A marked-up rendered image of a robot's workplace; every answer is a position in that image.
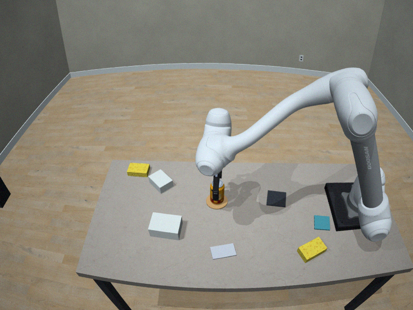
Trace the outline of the tan round disc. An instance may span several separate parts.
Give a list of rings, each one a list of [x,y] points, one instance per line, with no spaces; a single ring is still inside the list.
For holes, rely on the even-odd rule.
[[[221,203],[221,204],[219,204],[219,205],[215,205],[215,204],[213,204],[211,201],[210,201],[210,195],[207,197],[207,199],[206,199],[206,204],[210,207],[210,208],[212,208],[212,209],[215,209],[215,210],[219,210],[219,209],[222,209],[222,208],[224,208],[226,205],[227,205],[227,203],[228,203],[228,199],[227,199],[227,197],[224,195],[224,201],[223,201],[223,203]]]

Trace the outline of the dark grey square slate coaster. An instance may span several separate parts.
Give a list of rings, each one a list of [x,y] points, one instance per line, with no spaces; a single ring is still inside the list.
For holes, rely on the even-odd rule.
[[[268,190],[267,204],[269,206],[286,206],[286,192]]]

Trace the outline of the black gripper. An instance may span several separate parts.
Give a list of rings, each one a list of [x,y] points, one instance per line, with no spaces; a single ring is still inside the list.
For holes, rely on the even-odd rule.
[[[212,193],[213,193],[213,200],[216,200],[216,201],[219,200],[219,188],[218,187],[219,187],[219,179],[220,178],[222,178],[222,171],[219,174],[213,176],[213,190],[212,190]]]

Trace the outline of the yellow and red drink can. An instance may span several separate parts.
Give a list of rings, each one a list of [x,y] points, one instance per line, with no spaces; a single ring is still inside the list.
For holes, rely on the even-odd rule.
[[[213,200],[212,189],[213,189],[213,181],[210,184],[210,201],[215,205],[219,205],[219,204],[223,203],[223,201],[224,201],[224,183],[223,183],[223,181],[219,180],[219,201]]]

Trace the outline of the teal flat square tile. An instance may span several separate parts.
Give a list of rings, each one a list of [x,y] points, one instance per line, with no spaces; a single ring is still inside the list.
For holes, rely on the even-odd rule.
[[[314,229],[316,230],[330,230],[329,216],[314,215]]]

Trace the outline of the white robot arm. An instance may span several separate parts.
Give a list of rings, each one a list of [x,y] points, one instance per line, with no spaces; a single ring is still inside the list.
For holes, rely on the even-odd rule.
[[[294,112],[334,103],[343,132],[351,142],[358,174],[350,193],[341,193],[347,218],[359,218],[365,238],[380,241],[389,234],[392,221],[375,138],[378,112],[367,89],[368,83],[365,71],[360,68],[329,73],[285,98],[249,129],[232,137],[229,112],[222,108],[211,109],[196,151],[196,166],[203,175],[215,176],[239,152],[252,146]]]

